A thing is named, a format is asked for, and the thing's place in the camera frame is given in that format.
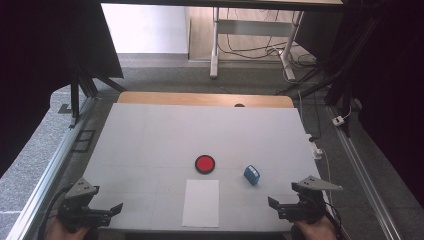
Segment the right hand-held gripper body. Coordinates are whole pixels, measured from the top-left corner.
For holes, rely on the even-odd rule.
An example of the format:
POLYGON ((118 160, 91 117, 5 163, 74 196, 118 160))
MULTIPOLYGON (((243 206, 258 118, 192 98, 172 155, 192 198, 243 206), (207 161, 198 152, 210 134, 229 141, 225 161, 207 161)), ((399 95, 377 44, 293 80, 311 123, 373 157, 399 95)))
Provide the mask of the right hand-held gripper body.
POLYGON ((293 221, 306 221, 313 224, 320 220, 326 213, 326 203, 323 198, 324 191, 341 191, 340 185, 324 181, 314 176, 308 176, 299 182, 291 183, 292 190, 299 197, 296 204, 281 204, 276 202, 276 211, 280 219, 293 221))

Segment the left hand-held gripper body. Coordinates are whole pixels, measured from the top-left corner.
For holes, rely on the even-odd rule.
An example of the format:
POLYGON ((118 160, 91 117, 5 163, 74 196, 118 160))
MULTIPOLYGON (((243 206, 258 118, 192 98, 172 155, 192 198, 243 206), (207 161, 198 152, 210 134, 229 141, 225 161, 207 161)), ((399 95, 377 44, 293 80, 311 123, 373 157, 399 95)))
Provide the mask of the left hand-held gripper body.
POLYGON ((80 178, 65 194, 58 209, 58 219, 68 231, 76 231, 80 227, 103 227, 111 221, 110 210, 89 208, 89 203, 99 192, 99 186, 91 185, 80 178))

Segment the blue stamp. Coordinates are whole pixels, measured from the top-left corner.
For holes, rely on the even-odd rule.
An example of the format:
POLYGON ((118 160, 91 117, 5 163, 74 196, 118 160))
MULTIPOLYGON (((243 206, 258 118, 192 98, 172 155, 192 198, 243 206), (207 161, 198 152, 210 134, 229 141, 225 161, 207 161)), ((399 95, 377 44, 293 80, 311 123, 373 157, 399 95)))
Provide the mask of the blue stamp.
POLYGON ((245 168, 243 176, 252 186, 257 185, 260 180, 260 173, 253 165, 245 168))

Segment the round red ink pad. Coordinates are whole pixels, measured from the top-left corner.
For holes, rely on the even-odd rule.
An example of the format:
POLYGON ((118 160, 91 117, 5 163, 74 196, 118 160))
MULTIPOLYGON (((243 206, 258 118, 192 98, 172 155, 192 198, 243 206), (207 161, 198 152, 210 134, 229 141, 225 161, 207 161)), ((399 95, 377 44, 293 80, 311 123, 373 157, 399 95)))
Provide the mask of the round red ink pad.
POLYGON ((209 174, 211 173, 216 166, 216 162, 213 157, 210 155, 201 155, 195 160, 195 169, 200 174, 209 174))

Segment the person's right hand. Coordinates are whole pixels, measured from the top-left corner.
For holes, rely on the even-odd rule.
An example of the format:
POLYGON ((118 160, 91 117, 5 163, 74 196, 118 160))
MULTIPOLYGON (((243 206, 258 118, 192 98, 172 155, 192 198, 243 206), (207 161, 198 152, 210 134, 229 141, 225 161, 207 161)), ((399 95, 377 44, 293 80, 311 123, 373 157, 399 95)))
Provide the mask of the person's right hand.
POLYGON ((300 229, 305 240, 337 240, 336 230, 327 217, 313 224, 295 221, 294 225, 300 229))

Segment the person's left hand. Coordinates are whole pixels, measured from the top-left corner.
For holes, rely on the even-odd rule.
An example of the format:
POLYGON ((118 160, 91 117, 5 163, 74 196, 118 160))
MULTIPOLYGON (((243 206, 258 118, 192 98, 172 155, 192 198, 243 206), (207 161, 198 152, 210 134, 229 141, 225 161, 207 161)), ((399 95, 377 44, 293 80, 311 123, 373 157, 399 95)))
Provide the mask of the person's left hand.
POLYGON ((47 225, 44 240, 84 240, 88 232, 89 228, 82 227, 70 233, 57 218, 53 218, 47 225))

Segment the white power strip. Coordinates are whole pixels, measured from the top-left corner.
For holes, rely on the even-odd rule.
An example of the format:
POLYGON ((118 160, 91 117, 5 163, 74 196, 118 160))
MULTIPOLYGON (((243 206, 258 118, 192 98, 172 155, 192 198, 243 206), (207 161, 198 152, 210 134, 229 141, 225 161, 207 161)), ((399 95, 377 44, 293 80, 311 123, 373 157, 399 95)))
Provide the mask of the white power strip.
POLYGON ((311 152, 312 156, 315 160, 320 160, 323 155, 323 151, 316 145, 315 140, 316 138, 313 137, 311 134, 307 134, 307 139, 311 146, 311 152))

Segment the white paper sheet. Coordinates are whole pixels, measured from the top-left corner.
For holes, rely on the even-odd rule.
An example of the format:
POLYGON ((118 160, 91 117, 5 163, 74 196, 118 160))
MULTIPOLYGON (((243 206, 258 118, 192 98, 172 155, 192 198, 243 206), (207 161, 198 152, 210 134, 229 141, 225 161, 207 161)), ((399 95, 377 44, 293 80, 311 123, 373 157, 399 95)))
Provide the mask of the white paper sheet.
POLYGON ((182 225, 201 228, 219 226, 218 180, 187 180, 182 225))

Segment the wooden table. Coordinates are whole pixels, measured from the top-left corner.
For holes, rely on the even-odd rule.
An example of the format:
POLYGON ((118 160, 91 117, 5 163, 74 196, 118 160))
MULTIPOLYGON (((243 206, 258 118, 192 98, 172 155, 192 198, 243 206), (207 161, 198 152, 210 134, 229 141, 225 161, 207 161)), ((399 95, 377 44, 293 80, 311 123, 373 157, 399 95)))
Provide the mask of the wooden table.
POLYGON ((293 108, 294 104, 288 96, 238 95, 238 94, 205 94, 205 93, 172 93, 172 92, 134 92, 125 91, 120 94, 118 103, 162 104, 190 106, 227 106, 260 108, 293 108))

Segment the black curtain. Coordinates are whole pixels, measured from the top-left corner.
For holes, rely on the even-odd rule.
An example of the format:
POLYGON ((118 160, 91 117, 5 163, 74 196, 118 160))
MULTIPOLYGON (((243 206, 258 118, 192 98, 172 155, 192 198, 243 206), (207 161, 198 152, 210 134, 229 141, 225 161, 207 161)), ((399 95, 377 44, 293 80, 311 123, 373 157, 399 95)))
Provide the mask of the black curtain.
POLYGON ((0 0, 0 177, 80 75, 123 76, 101 0, 0 0))
POLYGON ((408 193, 424 207, 424 0, 341 0, 306 23, 332 52, 321 62, 333 79, 325 102, 345 97, 362 108, 349 123, 384 154, 408 193))

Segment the aluminium rail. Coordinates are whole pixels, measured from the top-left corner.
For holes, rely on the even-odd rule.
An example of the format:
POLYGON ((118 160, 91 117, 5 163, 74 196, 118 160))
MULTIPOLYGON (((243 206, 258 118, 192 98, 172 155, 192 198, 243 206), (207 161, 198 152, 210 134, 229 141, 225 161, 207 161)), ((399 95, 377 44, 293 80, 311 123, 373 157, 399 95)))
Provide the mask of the aluminium rail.
POLYGON ((72 117, 54 113, 60 99, 37 127, 12 166, 0 179, 0 240, 23 240, 96 98, 80 100, 81 116, 74 127, 72 117))
POLYGON ((340 142, 348 156, 348 159, 355 171, 355 174, 362 186, 362 189, 368 199, 370 206, 372 207, 375 216, 381 226, 381 229, 387 240, 402 240, 401 234, 398 231, 398 228, 393 221, 393 218, 382 200, 380 194, 378 193, 374 182, 370 178, 370 175, 362 162, 362 159, 352 142, 352 140, 346 136, 340 126, 335 126, 332 124, 335 129, 340 142))

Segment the black frame strut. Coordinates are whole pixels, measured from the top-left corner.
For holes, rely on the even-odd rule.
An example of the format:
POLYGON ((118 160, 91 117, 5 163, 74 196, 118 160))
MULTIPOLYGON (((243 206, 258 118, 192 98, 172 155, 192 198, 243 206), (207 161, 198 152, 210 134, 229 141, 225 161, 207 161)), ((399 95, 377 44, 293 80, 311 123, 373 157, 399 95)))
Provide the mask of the black frame strut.
POLYGON ((83 93, 87 98, 95 98, 98 94, 97 87, 94 84, 93 79, 96 78, 106 85, 110 86, 114 90, 122 93, 125 88, 118 83, 114 82, 111 78, 106 77, 104 74, 100 74, 92 69, 83 67, 77 57, 74 54, 70 44, 64 41, 64 47, 66 49, 66 55, 68 61, 74 71, 74 76, 71 80, 71 123, 70 128, 75 128, 80 121, 80 107, 79 107, 79 89, 83 90, 83 93))

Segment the white desk frame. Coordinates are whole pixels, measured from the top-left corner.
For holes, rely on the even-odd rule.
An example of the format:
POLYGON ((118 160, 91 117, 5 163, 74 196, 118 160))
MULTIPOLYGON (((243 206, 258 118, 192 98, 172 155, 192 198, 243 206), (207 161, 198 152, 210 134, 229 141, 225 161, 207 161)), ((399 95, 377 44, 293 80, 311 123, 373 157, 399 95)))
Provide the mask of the white desk frame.
POLYGON ((300 25, 303 12, 294 11, 293 20, 288 22, 265 22, 250 20, 220 19, 220 10, 213 8, 213 47, 210 60, 210 78, 216 79, 218 76, 218 36, 220 34, 229 35, 249 35, 249 36, 269 36, 286 37, 287 45, 283 50, 278 50, 277 54, 283 65, 283 72, 288 80, 294 81, 295 75, 290 66, 289 54, 295 36, 300 25))

